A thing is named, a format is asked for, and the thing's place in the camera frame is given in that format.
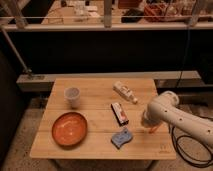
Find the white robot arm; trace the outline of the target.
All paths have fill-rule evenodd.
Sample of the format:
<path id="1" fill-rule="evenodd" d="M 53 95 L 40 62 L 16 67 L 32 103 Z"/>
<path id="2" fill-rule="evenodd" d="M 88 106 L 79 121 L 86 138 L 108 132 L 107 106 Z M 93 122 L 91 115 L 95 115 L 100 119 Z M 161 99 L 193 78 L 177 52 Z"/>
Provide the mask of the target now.
<path id="1" fill-rule="evenodd" d="M 141 124 L 155 127 L 164 121 L 213 148 L 213 122 L 178 109 L 179 102 L 178 95 L 172 91 L 154 97 L 142 114 Z"/>

